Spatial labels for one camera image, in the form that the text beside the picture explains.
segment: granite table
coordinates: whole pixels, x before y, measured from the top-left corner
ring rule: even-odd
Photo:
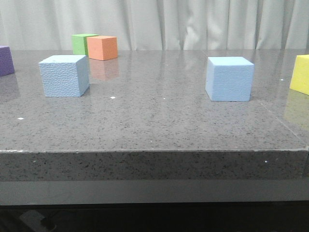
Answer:
[[[309,96],[290,90],[307,50],[119,51],[89,59],[80,98],[46,98],[13,51],[0,78],[0,205],[309,200]],[[249,102],[213,102],[208,57],[255,64]]]

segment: white curtain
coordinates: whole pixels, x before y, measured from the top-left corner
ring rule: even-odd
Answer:
[[[0,44],[70,50],[72,34],[119,50],[309,48],[309,0],[0,0]]]

